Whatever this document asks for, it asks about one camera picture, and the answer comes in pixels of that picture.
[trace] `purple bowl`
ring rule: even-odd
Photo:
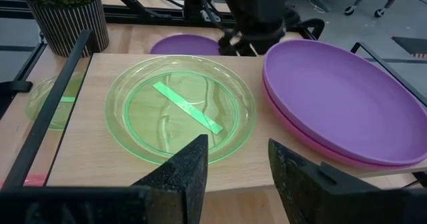
[[[267,52],[263,75],[280,111],[323,146],[379,165],[427,158],[423,107],[367,60],[318,41],[286,41]]]
[[[207,37],[179,34],[158,41],[150,54],[162,55],[220,55],[218,43]]]

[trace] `potted plant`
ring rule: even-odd
[[[84,29],[95,33],[99,50],[109,44],[101,0],[27,0],[52,51],[67,57]],[[85,49],[83,57],[88,56]]]

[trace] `caster wheel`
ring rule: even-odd
[[[383,9],[378,9],[375,11],[374,16],[375,17],[382,17],[384,15],[384,10]]]
[[[355,6],[347,7],[346,10],[344,10],[344,14],[346,15],[353,14],[355,8],[356,8]]]

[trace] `pink plate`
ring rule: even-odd
[[[360,167],[365,169],[373,169],[373,170],[390,170],[390,169],[401,169],[408,167],[410,165],[397,165],[397,166],[389,166],[389,165],[378,165],[373,163],[366,163],[363,161],[358,161],[352,159],[350,157],[346,157],[341,155],[327,147],[322,146],[318,142],[314,141],[312,138],[308,137],[305,133],[300,131],[294,124],[290,122],[290,120],[278,109],[276,104],[274,104],[273,100],[268,93],[265,84],[264,86],[264,94],[266,95],[266,100],[270,104],[273,109],[274,114],[280,120],[282,125],[301,143],[313,149],[315,152],[320,153],[326,157],[329,157],[335,161],[339,161],[341,163],[353,166]]]
[[[286,41],[267,52],[263,76],[279,110],[323,146],[379,165],[427,158],[423,107],[367,60],[319,41]]]

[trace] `wooden table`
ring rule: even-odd
[[[160,0],[140,1],[151,7],[170,7],[171,5]],[[103,2],[119,4],[118,0],[103,0]],[[227,7],[218,5],[218,9],[226,11]],[[111,43],[102,54],[96,54],[92,60],[58,157],[53,165],[48,185],[129,185],[154,169],[155,165],[134,157],[113,142],[103,122],[103,106],[101,106],[108,87],[114,78],[130,65],[148,58],[149,56],[142,54],[149,53],[152,45],[166,36],[176,33],[193,33],[212,39],[218,39],[221,36],[217,29],[189,27],[109,24],[108,31]],[[297,33],[287,33],[284,39],[295,38],[301,37]],[[267,140],[270,137],[315,163],[324,161],[358,177],[375,177],[427,169],[427,161],[423,161],[405,169],[369,171],[345,166],[314,153],[280,127],[263,101],[260,90],[262,57],[208,58],[223,64],[229,63],[228,67],[250,86],[258,101],[258,122],[252,136],[238,152],[209,166],[206,191],[271,186],[272,178],[267,157]],[[65,58],[55,56],[47,48],[27,80],[36,85],[58,74],[64,62]],[[81,59],[76,72],[85,70],[88,62],[89,59]],[[0,121],[0,133],[4,143],[0,146],[2,156],[0,178],[2,179],[8,174],[32,125],[31,120],[23,112],[27,96],[28,94],[18,94]],[[88,113],[85,110],[86,105],[93,105],[96,108]],[[59,131],[47,132],[30,173],[47,172],[61,134]]]

